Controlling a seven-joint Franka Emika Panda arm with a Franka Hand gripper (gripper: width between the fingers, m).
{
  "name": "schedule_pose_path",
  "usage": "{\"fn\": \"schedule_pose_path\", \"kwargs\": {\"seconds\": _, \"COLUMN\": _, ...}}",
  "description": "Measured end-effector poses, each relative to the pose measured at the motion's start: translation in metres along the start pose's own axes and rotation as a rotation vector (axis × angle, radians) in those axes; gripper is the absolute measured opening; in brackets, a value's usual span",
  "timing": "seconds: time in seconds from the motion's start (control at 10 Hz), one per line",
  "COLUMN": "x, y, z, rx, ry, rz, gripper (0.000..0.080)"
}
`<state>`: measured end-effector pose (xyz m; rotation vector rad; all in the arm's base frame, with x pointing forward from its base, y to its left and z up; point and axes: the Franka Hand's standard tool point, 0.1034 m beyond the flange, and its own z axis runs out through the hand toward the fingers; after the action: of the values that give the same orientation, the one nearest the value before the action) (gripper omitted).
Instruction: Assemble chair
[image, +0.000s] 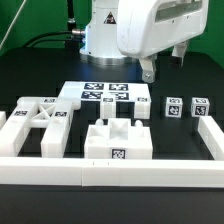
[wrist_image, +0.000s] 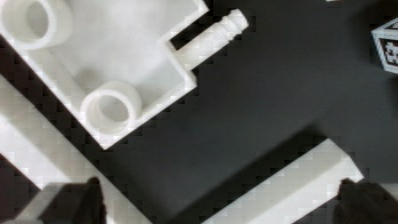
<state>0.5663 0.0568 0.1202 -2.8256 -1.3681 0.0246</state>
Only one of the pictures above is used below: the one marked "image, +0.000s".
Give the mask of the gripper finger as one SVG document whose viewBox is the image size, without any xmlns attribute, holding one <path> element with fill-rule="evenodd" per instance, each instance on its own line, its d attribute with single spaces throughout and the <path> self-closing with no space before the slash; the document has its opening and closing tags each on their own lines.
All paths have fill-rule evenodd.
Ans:
<svg viewBox="0 0 224 224">
<path fill-rule="evenodd" d="M 144 59 L 140 59 L 140 65 L 142 68 L 142 80 L 147 83 L 153 83 L 155 81 L 156 74 L 156 55 L 149 56 Z"/>
<path fill-rule="evenodd" d="M 188 48 L 188 42 L 184 41 L 178 43 L 174 46 L 171 57 L 170 64 L 173 68 L 181 68 L 183 66 L 184 57 Z"/>
</svg>

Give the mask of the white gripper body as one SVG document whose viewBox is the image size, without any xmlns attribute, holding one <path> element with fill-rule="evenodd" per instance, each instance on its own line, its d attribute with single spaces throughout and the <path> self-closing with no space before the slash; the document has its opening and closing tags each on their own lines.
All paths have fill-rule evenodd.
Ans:
<svg viewBox="0 0 224 224">
<path fill-rule="evenodd" d="M 117 45 L 142 59 L 204 32 L 209 0 L 119 0 Z"/>
</svg>

